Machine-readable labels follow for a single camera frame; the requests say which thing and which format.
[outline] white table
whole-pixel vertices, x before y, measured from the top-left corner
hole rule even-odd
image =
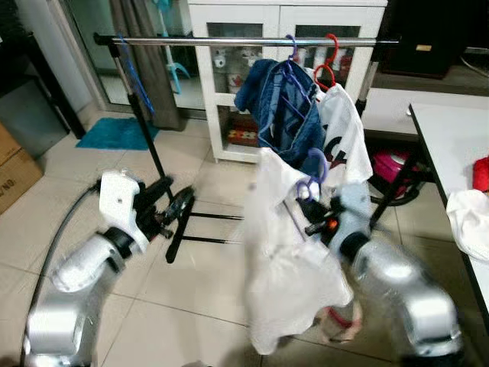
[[[485,109],[412,103],[410,110],[446,206],[450,193],[472,188],[472,166],[489,154],[489,98]],[[463,259],[489,332],[489,264]]]

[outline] robotic arm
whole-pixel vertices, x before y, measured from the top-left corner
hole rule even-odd
[[[306,233],[320,233],[329,249],[350,264],[362,291],[377,301],[391,322],[391,339],[402,366],[462,365],[461,331],[452,299],[415,258],[371,238],[366,185],[341,187],[330,210],[319,215],[318,203],[300,205],[313,223]]]
[[[42,284],[28,315],[23,365],[93,365],[100,311],[125,262],[144,254],[156,235],[171,237],[165,227],[194,200],[193,189],[187,187],[158,213],[154,204],[172,182],[163,177],[146,188],[125,172],[103,174],[99,209],[110,228],[92,235]]]
[[[193,189],[180,191],[162,212],[155,202],[173,180],[148,188],[125,172],[102,176],[99,208],[110,228],[96,233],[55,267],[36,307],[28,315],[23,366],[90,366],[100,310],[134,254],[144,254],[158,234],[194,201]],[[362,290],[377,300],[390,320],[393,344],[405,366],[461,365],[462,341],[455,306],[446,292],[410,256],[370,237],[370,199],[365,185],[337,190],[329,210],[301,202],[312,223],[308,235],[324,243],[351,267]]]

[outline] denim jacket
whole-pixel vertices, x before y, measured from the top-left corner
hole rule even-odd
[[[256,61],[236,95],[235,105],[240,111],[247,109],[258,124],[261,147],[272,148],[293,168],[313,174],[316,169],[307,167],[305,162],[307,152],[310,148],[322,149],[325,141],[315,101],[317,85],[299,65],[290,62],[294,76],[312,101],[309,104],[298,87],[283,75],[285,63]],[[287,98],[304,120],[280,96]]]

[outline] cardboard box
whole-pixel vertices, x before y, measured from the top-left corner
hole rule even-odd
[[[0,166],[0,214],[43,176],[31,156],[21,149]]]
[[[13,139],[2,124],[0,124],[0,166],[20,150],[21,146]]]

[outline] white cloth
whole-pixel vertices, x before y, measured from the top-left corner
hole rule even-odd
[[[318,235],[304,233],[309,223],[295,199],[296,182],[307,178],[271,149],[260,149],[256,189],[244,208],[251,250],[246,301],[260,354],[272,353],[281,336],[306,331],[321,308],[352,299],[338,259]]]
[[[325,185],[361,183],[372,175],[364,128],[350,96],[336,83],[316,94],[319,117],[326,131],[324,152],[329,163]]]
[[[446,205],[457,246],[489,261],[489,197],[479,190],[452,193]]]

